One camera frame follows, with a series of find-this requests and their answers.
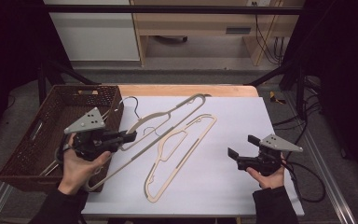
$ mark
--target white cabinet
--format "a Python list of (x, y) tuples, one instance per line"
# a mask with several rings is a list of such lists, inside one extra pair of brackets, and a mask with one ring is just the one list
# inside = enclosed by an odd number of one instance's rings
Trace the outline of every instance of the white cabinet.
[[(129, 5), (128, 0), (45, 0), (45, 4)], [(130, 13), (50, 13), (71, 61), (139, 61)]]

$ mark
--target curved wooden piece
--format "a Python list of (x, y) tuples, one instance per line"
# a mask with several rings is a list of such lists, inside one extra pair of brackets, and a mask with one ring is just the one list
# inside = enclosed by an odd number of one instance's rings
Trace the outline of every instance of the curved wooden piece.
[[(168, 179), (165, 181), (165, 183), (163, 184), (163, 186), (158, 190), (158, 193), (155, 196), (152, 196), (150, 191), (149, 191), (149, 185), (153, 182), (154, 179), (154, 173), (158, 167), (158, 164), (161, 161), (167, 161), (170, 156), (173, 154), (173, 152), (180, 146), (180, 144), (182, 144), (182, 142), (184, 141), (184, 139), (187, 137), (188, 132), (186, 131), (186, 129), (192, 125), (194, 125), (197, 122), (201, 122), (202, 119), (205, 118), (210, 118), (212, 119), (211, 123), (208, 125), (208, 127), (202, 132), (202, 134), (197, 138), (197, 140), (194, 142), (194, 144), (192, 145), (192, 147), (187, 151), (187, 153), (185, 154), (185, 156), (179, 161), (178, 165), (175, 167), (175, 169), (172, 171), (172, 173), (170, 174), (170, 176), (168, 177)], [(158, 201), (158, 199), (161, 197), (162, 193), (164, 192), (164, 190), (171, 184), (173, 178), (176, 176), (176, 174), (179, 172), (179, 170), (182, 168), (182, 166), (185, 164), (185, 162), (187, 161), (187, 159), (190, 157), (191, 153), (196, 149), (196, 147), (199, 145), (199, 143), (201, 142), (201, 140), (205, 137), (205, 135), (207, 134), (207, 132), (209, 132), (209, 130), (211, 130), (211, 128), (213, 127), (213, 125), (216, 123), (217, 118), (213, 115), (208, 115), (208, 114), (204, 114), (204, 115), (200, 115), (198, 117), (196, 117), (195, 119), (193, 119), (192, 121), (190, 121), (186, 126), (184, 126), (181, 129), (178, 130), (174, 130), (173, 132), (170, 132), (169, 134), (165, 135), (161, 141), (158, 143), (158, 156), (155, 160), (155, 163), (152, 166), (152, 169), (149, 172), (149, 175), (146, 178), (145, 181), (145, 185), (144, 185), (144, 190), (145, 190), (145, 196), (147, 198), (147, 200), (151, 203), (155, 203), (156, 201)], [(178, 144), (173, 148), (173, 150), (171, 150), (170, 154), (168, 155), (167, 158), (162, 158), (162, 152), (164, 150), (164, 145), (165, 142), (172, 136), (179, 134), (179, 133), (185, 133), (185, 136), (183, 136), (180, 141), (178, 142)]]
[[(149, 120), (156, 118), (156, 117), (161, 117), (161, 116), (165, 116), (167, 115), (169, 118), (171, 117), (171, 113), (177, 109), (179, 109), (180, 107), (182, 107), (183, 105), (186, 104), (191, 104), (193, 103), (197, 98), (200, 98), (202, 100), (201, 104), (198, 105), (194, 110), (192, 110), (189, 114), (187, 114), (183, 119), (181, 119), (179, 122), (177, 122), (175, 125), (173, 125), (171, 128), (169, 128), (165, 133), (163, 133), (162, 135), (158, 136), (154, 141), (152, 141), (149, 145), (147, 145), (146, 147), (144, 147), (141, 151), (139, 151), (135, 156), (133, 156), (129, 161), (127, 161), (124, 165), (122, 165), (121, 167), (119, 167), (117, 170), (115, 170), (112, 174), (107, 175), (104, 179), (102, 179), (100, 182), (98, 182), (97, 184), (95, 184), (93, 187), (90, 187), (89, 185), (89, 181), (86, 182), (86, 184), (83, 186), (83, 189), (86, 191), (93, 191), (96, 190), (98, 187), (100, 187), (106, 180), (108, 180), (110, 177), (114, 176), (115, 174), (117, 174), (118, 172), (120, 172), (122, 169), (124, 169), (127, 165), (129, 165), (130, 163), (132, 163), (133, 161), (135, 161), (138, 157), (140, 157), (142, 154), (144, 154), (144, 152), (146, 152), (148, 149), (150, 149), (153, 145), (155, 145), (161, 138), (163, 138), (165, 135), (167, 135), (168, 133), (170, 133), (172, 130), (174, 130), (177, 126), (179, 126), (183, 121), (185, 121), (188, 117), (190, 117), (194, 112), (196, 112), (198, 109), (200, 109), (200, 107), (202, 107), (205, 104), (206, 101), (206, 95), (205, 94), (194, 94), (192, 96), (190, 96), (189, 98), (185, 99), (182, 103), (180, 103), (179, 105), (177, 105), (176, 107), (166, 111), (166, 112), (157, 112), (157, 113), (153, 113), (150, 114), (148, 116), (145, 116), (143, 119), (140, 119), (138, 122), (136, 122), (128, 131), (127, 133), (133, 133), (138, 127), (140, 127), (142, 124), (148, 122)], [(165, 120), (163, 123), (161, 123), (158, 128), (164, 124), (165, 122), (167, 122), (167, 120)], [(134, 142), (132, 145), (130, 145), (128, 148), (126, 149), (122, 149), (123, 151), (128, 150), (130, 147), (138, 144), (139, 142), (141, 142), (143, 139), (145, 139), (146, 136), (148, 136), (149, 134), (151, 134), (152, 132), (146, 134), (145, 136), (143, 136), (140, 140)]]

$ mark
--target floor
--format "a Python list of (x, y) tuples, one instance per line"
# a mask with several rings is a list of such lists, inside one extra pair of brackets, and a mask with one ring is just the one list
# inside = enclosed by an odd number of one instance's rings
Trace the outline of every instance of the floor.
[[(252, 66), (246, 48), (240, 37), (201, 37), (190, 36), (183, 43), (177, 39), (155, 37), (150, 39), (145, 66), (137, 63), (84, 63), (77, 62), (76, 71), (92, 80), (102, 83), (172, 83), (172, 84), (244, 84), (262, 77), (277, 67), (264, 60), (260, 66)], [(295, 115), (293, 91), (280, 91), (277, 83), (281, 77), (275, 77), (257, 88), (265, 100), (271, 123), (289, 119)], [(68, 82), (76, 82), (65, 77)], [(275, 93), (277, 100), (286, 104), (271, 101), (270, 93)], [(317, 104), (317, 98), (310, 96), (309, 105)], [(5, 112), (0, 122), (0, 169), (5, 164), (13, 148), (20, 142), (27, 130), (33, 115), (38, 108), (37, 83), (30, 82), (14, 90), (9, 101), (12, 106)], [(336, 195), (327, 194), (320, 203), (303, 202), (306, 215), (300, 217), (301, 223), (358, 223), (358, 166), (355, 161), (344, 160), (340, 156), (339, 146), (325, 121), (319, 107), (313, 107), (309, 114), (309, 122), (298, 145), (305, 148), (302, 154), (294, 154), (293, 161), (306, 165), (318, 174), (318, 165), (312, 159), (317, 148), (331, 172), (334, 185), (343, 196), (344, 205), (350, 209), (356, 221), (343, 220), (337, 215)], [(284, 125), (276, 126), (275, 133), (288, 141), (295, 142), (300, 136), (303, 121), (293, 119)], [(307, 172), (297, 169), (300, 189), (305, 198), (315, 199), (321, 195), (321, 187), (317, 179)], [(44, 193), (21, 192), (12, 189), (7, 202), (0, 213), (0, 223), (26, 223), (40, 207), (46, 195)], [(244, 217), (242, 223), (254, 223), (254, 217)]]

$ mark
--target black curtain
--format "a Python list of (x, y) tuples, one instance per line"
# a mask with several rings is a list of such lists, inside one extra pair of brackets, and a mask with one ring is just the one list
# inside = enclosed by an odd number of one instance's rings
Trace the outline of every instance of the black curtain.
[[(300, 56), (299, 64), (306, 75), (320, 78), (324, 113), (342, 152), (358, 162), (358, 2), (328, 2), (321, 4), (324, 8), (331, 3), (334, 5), (326, 11), (307, 46), (295, 53), (301, 40), (307, 36), (307, 30), (310, 31), (317, 21), (310, 17), (299, 18), (285, 60)], [(287, 73), (284, 78), (295, 76)]]
[[(49, 14), (23, 10), (21, 5), (21, 1), (0, 0), (0, 118), (10, 91), (36, 80), (42, 62), (52, 59), (72, 68)], [(62, 82), (58, 71), (49, 71), (50, 81)]]

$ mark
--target brown plastic basket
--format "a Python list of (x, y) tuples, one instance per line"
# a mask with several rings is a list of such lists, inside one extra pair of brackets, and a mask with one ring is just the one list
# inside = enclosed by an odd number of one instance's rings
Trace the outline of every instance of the brown plastic basket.
[[(40, 175), (53, 161), (55, 150), (63, 137), (63, 130), (92, 108), (101, 114), (108, 112), (106, 128), (118, 131), (123, 115), (123, 104), (118, 86), (56, 85), (40, 106), (32, 124), (22, 137), (5, 166), (0, 180), (22, 191), (48, 192), (62, 179), (62, 170)], [(89, 185), (104, 179), (109, 161), (100, 173), (93, 176)], [(100, 186), (94, 191), (101, 191)]]

